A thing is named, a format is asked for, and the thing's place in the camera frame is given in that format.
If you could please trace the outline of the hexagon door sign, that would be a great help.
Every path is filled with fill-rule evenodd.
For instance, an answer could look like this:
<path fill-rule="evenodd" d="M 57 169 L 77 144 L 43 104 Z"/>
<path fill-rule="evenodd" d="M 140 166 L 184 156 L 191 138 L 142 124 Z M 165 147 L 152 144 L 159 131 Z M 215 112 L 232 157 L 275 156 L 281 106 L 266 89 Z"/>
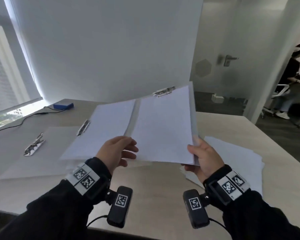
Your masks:
<path fill-rule="evenodd" d="M 197 77 L 205 77 L 211 73 L 212 64 L 207 59 L 198 61 L 195 64 L 194 71 Z"/>

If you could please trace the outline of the person's left hand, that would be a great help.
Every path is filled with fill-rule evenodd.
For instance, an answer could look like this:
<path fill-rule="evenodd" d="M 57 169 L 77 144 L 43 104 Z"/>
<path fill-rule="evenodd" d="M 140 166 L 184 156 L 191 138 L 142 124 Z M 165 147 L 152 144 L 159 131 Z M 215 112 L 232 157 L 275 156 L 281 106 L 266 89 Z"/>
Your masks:
<path fill-rule="evenodd" d="M 116 137 L 106 141 L 96 154 L 96 157 L 104 163 L 111 174 L 113 174 L 115 169 L 117 168 L 115 159 L 116 141 Z"/>

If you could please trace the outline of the small white box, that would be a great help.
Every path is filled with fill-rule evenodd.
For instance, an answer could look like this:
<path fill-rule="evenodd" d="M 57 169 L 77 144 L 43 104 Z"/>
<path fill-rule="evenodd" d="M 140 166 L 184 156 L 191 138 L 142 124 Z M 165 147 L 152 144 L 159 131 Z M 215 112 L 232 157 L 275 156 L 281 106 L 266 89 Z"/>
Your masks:
<path fill-rule="evenodd" d="M 222 104 L 222 103 L 224 103 L 224 99 L 225 98 L 223 96 L 219 96 L 216 93 L 212 94 L 212 96 L 211 96 L 212 102 L 216 103 L 216 104 Z"/>

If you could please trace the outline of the window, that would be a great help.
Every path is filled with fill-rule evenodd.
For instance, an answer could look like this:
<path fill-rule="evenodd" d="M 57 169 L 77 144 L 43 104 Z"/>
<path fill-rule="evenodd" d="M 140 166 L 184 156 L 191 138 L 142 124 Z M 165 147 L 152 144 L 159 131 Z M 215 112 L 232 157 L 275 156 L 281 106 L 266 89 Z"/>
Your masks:
<path fill-rule="evenodd" d="M 5 0 L 0 0 L 0 111 L 39 97 Z M 0 127 L 23 116 L 22 108 L 0 114 Z"/>

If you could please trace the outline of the person's right forearm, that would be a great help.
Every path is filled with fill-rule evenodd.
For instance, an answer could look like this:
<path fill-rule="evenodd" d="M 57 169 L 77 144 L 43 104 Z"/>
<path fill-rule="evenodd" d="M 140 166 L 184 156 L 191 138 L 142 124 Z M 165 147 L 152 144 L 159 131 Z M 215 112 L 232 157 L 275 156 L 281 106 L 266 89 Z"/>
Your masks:
<path fill-rule="evenodd" d="M 222 208 L 232 240 L 300 240 L 300 228 L 252 190 Z"/>

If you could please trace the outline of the person's left forearm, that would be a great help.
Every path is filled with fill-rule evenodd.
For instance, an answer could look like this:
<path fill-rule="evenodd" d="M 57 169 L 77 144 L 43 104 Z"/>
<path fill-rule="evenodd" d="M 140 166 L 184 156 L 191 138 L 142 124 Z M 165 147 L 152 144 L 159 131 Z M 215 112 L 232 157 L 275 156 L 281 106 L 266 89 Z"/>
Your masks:
<path fill-rule="evenodd" d="M 0 240 L 88 240 L 88 216 L 108 189 L 95 183 L 81 195 L 63 179 L 0 230 Z"/>

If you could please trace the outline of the black wristband with marker tags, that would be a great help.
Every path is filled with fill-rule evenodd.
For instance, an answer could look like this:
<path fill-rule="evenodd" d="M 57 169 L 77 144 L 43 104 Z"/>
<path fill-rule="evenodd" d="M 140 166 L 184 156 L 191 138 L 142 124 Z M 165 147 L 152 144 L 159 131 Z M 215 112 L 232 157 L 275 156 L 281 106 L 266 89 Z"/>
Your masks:
<path fill-rule="evenodd" d="M 112 174 L 97 157 L 79 164 L 65 179 L 93 205 L 105 201 L 110 188 Z"/>
<path fill-rule="evenodd" d="M 249 183 L 229 165 L 225 164 L 203 182 L 212 206 L 225 211 L 239 197 L 251 192 Z"/>

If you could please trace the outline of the person's right hand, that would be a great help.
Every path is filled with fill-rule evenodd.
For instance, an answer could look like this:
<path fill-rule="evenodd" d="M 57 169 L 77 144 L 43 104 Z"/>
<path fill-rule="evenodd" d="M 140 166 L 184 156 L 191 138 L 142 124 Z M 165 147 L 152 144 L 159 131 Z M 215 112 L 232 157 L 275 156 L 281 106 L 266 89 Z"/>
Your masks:
<path fill-rule="evenodd" d="M 184 166 L 186 171 L 194 173 L 198 180 L 203 183 L 225 164 L 220 155 L 206 141 L 200 137 L 195 137 L 194 139 L 196 146 L 200 144 L 203 145 L 203 160 L 199 161 L 199 166 L 188 164 L 182 164 L 182 166 Z"/>

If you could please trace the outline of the small blue box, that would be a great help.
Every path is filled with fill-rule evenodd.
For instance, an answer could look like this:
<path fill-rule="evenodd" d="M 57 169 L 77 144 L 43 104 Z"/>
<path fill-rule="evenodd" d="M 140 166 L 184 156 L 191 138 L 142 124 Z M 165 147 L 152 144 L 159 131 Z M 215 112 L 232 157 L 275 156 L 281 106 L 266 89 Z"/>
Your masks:
<path fill-rule="evenodd" d="M 74 104 L 73 103 L 67 103 L 67 104 L 60 104 L 60 103 L 56 103 L 53 104 L 53 109 L 54 110 L 69 110 L 74 108 Z"/>

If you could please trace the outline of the frosted glass door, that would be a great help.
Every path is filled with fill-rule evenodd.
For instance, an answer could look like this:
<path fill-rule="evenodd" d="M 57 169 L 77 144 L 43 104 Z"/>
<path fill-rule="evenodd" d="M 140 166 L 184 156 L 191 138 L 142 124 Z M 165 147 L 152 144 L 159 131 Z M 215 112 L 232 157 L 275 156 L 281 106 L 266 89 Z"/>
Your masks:
<path fill-rule="evenodd" d="M 197 112 L 242 116 L 258 84 L 261 68 L 288 0 L 204 0 L 192 59 Z M 219 54 L 239 57 L 229 67 L 216 65 Z M 195 64 L 207 59 L 211 73 L 195 75 Z M 212 94 L 224 97 L 213 103 Z"/>

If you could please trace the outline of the white roller blind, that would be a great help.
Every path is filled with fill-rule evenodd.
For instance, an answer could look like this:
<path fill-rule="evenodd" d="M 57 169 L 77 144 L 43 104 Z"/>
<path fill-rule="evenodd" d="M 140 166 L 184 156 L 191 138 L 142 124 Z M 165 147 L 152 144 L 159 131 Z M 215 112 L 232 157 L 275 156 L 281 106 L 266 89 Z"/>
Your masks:
<path fill-rule="evenodd" d="M 13 111 L 13 110 L 15 110 L 15 109 L 22 108 L 22 107 L 24 107 L 24 106 L 27 106 L 27 105 L 29 105 L 29 104 L 36 103 L 36 102 L 41 101 L 41 100 L 43 100 L 43 97 L 39 97 L 39 98 L 30 100 L 30 101 L 27 101 L 27 102 L 24 102 L 24 103 L 21 103 L 21 104 L 12 106 L 12 107 L 10 107 L 10 108 L 0 110 L 0 114 L 11 112 L 11 111 Z"/>

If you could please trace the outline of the white office chair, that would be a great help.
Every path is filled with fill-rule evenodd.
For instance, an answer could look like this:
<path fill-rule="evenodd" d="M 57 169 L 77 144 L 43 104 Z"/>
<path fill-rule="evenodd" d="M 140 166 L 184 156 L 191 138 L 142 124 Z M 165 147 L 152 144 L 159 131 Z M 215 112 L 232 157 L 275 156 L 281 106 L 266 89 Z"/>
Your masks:
<path fill-rule="evenodd" d="M 264 104 L 264 106 L 261 110 L 261 113 L 260 113 L 261 118 L 264 118 L 265 114 L 274 115 L 274 113 L 275 113 L 274 106 L 275 106 L 278 98 L 282 97 L 285 94 L 288 94 L 289 88 L 290 88 L 289 84 L 278 84 L 276 86 L 275 91 L 269 97 L 269 99 L 266 101 L 266 103 Z"/>

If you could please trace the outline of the stack of white papers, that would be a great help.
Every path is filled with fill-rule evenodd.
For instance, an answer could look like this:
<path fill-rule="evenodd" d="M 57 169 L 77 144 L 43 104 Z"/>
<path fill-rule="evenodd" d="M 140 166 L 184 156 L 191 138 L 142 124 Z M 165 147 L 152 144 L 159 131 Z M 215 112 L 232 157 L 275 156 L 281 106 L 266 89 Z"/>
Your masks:
<path fill-rule="evenodd" d="M 205 136 L 204 140 L 216 150 L 225 164 L 248 182 L 251 190 L 263 196 L 262 171 L 265 163 L 262 161 L 262 156 L 251 149 L 215 137 Z"/>

